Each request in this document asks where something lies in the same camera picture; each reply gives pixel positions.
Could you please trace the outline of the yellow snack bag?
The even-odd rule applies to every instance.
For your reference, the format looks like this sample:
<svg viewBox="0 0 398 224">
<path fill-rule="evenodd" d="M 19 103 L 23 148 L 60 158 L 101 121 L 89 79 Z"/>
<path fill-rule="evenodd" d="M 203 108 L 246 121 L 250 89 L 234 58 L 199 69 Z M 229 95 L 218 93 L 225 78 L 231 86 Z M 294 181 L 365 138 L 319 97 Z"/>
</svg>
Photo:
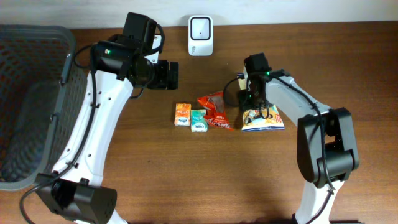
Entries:
<svg viewBox="0 0 398 224">
<path fill-rule="evenodd" d="M 253 131 L 272 131 L 284 130 L 285 126 L 282 118 L 278 112 L 277 107 L 274 105 L 269 107 L 267 111 L 265 108 L 262 110 L 263 117 L 268 116 L 266 119 L 260 115 L 259 110 L 246 110 L 243 113 L 243 126 L 242 132 Z"/>
</svg>

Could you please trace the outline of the red snack bag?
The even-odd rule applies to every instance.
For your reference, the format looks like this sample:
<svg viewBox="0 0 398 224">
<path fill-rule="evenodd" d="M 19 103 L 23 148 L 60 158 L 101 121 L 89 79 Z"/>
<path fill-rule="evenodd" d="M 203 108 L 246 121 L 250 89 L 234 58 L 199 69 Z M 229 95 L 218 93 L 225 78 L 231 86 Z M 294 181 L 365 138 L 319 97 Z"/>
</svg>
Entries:
<svg viewBox="0 0 398 224">
<path fill-rule="evenodd" d="M 232 130 L 224 108 L 222 91 L 198 97 L 197 102 L 206 109 L 204 119 L 210 126 Z"/>
</svg>

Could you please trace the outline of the orange tissue pack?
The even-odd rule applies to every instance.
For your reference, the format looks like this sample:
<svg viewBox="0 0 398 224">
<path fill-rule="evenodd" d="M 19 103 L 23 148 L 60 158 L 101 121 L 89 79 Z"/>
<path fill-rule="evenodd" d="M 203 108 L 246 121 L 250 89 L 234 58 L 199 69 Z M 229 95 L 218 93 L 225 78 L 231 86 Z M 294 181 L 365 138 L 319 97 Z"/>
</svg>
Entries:
<svg viewBox="0 0 398 224">
<path fill-rule="evenodd" d="M 191 104 L 177 103 L 175 107 L 175 120 L 176 126 L 190 126 L 191 123 Z"/>
</svg>

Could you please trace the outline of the green tissue pack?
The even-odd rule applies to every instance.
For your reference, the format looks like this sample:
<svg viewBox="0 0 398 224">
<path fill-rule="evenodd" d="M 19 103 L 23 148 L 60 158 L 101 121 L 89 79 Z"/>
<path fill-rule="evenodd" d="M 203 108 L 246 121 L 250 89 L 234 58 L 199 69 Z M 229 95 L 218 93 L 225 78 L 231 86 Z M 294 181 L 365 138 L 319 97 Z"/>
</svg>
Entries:
<svg viewBox="0 0 398 224">
<path fill-rule="evenodd" d="M 206 115 L 206 109 L 191 110 L 191 132 L 207 132 L 208 124 L 204 115 Z"/>
</svg>

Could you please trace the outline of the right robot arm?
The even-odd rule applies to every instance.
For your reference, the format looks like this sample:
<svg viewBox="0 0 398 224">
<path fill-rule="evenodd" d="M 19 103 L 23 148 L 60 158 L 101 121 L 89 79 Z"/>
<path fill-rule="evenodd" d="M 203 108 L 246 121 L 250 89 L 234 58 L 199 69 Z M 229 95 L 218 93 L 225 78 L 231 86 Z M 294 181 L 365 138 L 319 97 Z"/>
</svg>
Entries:
<svg viewBox="0 0 398 224">
<path fill-rule="evenodd" d="M 244 59 L 244 77 L 250 105 L 274 105 L 297 128 L 297 164 L 305 182 L 292 223 L 329 223 L 337 193 L 359 167 L 351 113 L 316 100 L 289 72 L 272 69 L 263 53 Z"/>
</svg>

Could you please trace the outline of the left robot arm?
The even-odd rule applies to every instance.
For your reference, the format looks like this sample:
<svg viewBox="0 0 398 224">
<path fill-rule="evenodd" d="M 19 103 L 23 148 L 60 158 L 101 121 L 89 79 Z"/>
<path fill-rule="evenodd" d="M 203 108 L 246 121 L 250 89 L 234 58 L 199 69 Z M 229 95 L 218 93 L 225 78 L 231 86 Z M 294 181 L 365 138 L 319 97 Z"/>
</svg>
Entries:
<svg viewBox="0 0 398 224">
<path fill-rule="evenodd" d="M 72 135 L 50 174 L 39 174 L 37 195 L 54 214 L 75 223 L 122 223 L 118 193 L 104 187 L 108 147 L 135 88 L 176 90 L 178 63 L 158 58 L 162 26 L 130 12 L 121 34 L 90 47 L 88 81 Z"/>
</svg>

